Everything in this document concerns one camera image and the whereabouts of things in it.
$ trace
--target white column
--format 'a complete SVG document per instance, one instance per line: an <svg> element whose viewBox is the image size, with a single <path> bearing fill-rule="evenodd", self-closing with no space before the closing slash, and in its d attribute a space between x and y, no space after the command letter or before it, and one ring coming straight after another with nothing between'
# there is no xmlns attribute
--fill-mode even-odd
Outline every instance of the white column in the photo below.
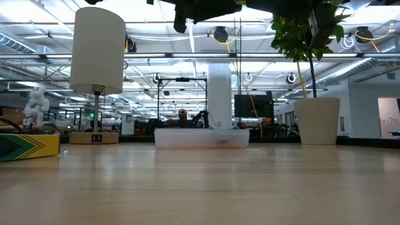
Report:
<svg viewBox="0 0 400 225"><path fill-rule="evenodd" d="M231 70L229 63L208 65L209 125L214 129L232 128Z"/></svg>

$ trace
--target lamp shade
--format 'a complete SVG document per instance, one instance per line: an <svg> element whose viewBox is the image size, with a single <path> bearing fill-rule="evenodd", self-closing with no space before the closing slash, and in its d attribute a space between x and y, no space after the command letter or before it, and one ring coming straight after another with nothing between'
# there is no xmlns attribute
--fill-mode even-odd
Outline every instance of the lamp shade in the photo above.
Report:
<svg viewBox="0 0 400 225"><path fill-rule="evenodd" d="M82 93L123 91L125 22L97 7L76 11L69 87Z"/></svg>

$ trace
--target white robot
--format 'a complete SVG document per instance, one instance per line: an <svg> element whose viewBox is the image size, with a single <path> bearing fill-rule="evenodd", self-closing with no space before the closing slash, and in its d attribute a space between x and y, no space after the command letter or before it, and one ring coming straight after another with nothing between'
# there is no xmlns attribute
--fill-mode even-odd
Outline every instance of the white robot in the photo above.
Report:
<svg viewBox="0 0 400 225"><path fill-rule="evenodd" d="M25 116L35 117L35 125L41 126L43 124L43 112L49 111L50 103L49 100L44 98L44 93L46 88L44 87L34 87L29 93L29 102L25 106L24 114Z"/></svg>
<svg viewBox="0 0 400 225"><path fill-rule="evenodd" d="M85 130L85 129L89 129L92 128L91 127L91 121L92 119L90 118L90 116L85 116L82 118L82 125L81 125L81 129Z"/></svg>

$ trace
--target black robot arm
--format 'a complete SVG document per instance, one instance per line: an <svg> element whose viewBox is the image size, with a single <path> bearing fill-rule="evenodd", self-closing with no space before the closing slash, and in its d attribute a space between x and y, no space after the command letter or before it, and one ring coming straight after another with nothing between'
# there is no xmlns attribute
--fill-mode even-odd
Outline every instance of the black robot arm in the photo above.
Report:
<svg viewBox="0 0 400 225"><path fill-rule="evenodd" d="M204 128L207 129L209 127L207 110L200 111L199 114L193 117L192 121L190 122L190 127L195 128L200 118L203 120Z"/></svg>

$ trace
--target clear plastic bin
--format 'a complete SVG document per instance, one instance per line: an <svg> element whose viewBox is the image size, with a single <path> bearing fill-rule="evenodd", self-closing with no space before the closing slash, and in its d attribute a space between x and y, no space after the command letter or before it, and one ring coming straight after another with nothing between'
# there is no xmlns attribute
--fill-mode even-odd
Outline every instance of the clear plastic bin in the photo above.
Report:
<svg viewBox="0 0 400 225"><path fill-rule="evenodd" d="M157 148L246 148L248 130L156 129Z"/></svg>

